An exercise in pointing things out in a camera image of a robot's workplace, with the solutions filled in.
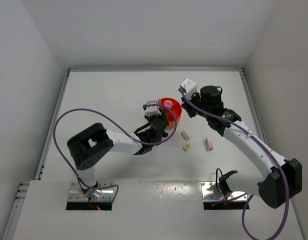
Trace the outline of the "pink capped clear tube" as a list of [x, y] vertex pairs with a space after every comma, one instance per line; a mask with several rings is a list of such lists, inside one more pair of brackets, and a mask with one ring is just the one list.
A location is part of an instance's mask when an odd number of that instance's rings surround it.
[[167, 109], [171, 110], [173, 108], [173, 102], [171, 100], [165, 100], [163, 102], [163, 106], [165, 106]]

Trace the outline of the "pale pink eraser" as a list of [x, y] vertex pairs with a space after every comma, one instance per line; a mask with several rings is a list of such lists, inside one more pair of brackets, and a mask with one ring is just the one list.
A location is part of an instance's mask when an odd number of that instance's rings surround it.
[[212, 151], [214, 149], [213, 140], [211, 137], [206, 138], [206, 148], [208, 151]]

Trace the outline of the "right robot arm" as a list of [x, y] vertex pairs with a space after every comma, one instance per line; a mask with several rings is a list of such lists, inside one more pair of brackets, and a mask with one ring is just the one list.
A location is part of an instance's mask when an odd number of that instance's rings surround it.
[[231, 170], [218, 180], [218, 191], [223, 195], [243, 191], [259, 196], [269, 207], [277, 209], [302, 191], [302, 165], [297, 159], [288, 160], [264, 144], [241, 117], [225, 108], [221, 99], [222, 88], [197, 87], [182, 83], [182, 108], [189, 117], [199, 115], [211, 129], [234, 144], [258, 169], [261, 177], [243, 175]]

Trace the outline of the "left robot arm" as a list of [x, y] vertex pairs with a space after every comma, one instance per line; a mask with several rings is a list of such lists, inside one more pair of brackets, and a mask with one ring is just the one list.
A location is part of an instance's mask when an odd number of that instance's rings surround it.
[[129, 138], [123, 133], [105, 129], [103, 124], [95, 123], [67, 141], [67, 147], [74, 160], [81, 179], [91, 187], [97, 186], [93, 176], [96, 163], [108, 152], [122, 152], [144, 155], [152, 151], [168, 134], [165, 132], [168, 119], [164, 113], [146, 116], [147, 124], [138, 128]]

